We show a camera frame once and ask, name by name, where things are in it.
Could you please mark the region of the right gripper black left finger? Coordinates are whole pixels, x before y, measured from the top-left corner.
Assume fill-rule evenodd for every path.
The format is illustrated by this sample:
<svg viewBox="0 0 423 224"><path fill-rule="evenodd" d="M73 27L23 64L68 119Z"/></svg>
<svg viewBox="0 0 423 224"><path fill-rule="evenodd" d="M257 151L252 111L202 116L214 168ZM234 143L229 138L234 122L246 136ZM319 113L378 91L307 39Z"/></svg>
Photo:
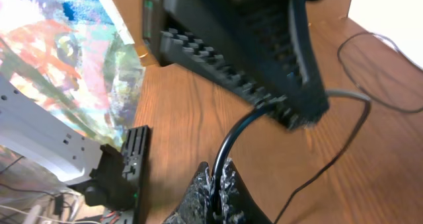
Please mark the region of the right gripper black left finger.
<svg viewBox="0 0 423 224"><path fill-rule="evenodd" d="M209 164L201 162L194 173L180 203L163 221L165 224L203 224L212 216L210 192L212 189Z"/></svg>

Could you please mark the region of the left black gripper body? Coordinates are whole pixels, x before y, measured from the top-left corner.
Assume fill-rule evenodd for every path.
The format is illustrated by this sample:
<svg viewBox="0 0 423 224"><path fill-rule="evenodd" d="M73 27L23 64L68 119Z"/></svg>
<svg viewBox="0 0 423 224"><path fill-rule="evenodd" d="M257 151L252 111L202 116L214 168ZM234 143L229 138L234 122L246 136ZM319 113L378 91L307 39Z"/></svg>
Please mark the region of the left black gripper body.
<svg viewBox="0 0 423 224"><path fill-rule="evenodd" d="M289 130L317 123L328 98L306 4L317 0L143 0L143 39L178 64L260 107Z"/></svg>

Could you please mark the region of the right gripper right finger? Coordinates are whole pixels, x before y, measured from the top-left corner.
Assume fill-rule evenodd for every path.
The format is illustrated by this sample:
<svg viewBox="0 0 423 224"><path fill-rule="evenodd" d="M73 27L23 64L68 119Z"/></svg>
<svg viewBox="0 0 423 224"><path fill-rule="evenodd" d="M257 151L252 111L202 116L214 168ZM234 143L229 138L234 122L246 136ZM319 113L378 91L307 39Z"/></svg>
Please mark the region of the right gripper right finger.
<svg viewBox="0 0 423 224"><path fill-rule="evenodd" d="M222 223L272 224L250 195L231 158L223 165L219 187Z"/></svg>

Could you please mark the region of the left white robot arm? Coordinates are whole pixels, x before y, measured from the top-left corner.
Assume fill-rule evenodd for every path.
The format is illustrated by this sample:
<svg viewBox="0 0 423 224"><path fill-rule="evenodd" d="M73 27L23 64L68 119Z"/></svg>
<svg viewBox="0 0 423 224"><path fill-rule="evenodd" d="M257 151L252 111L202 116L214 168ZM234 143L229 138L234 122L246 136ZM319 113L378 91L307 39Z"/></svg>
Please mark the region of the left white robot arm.
<svg viewBox="0 0 423 224"><path fill-rule="evenodd" d="M289 130L318 122L328 99L311 48L306 3L317 0L139 0L143 40L160 65L177 63L261 108ZM89 205L126 211L137 185L113 147L71 128L1 81L1 144L54 173Z"/></svg>

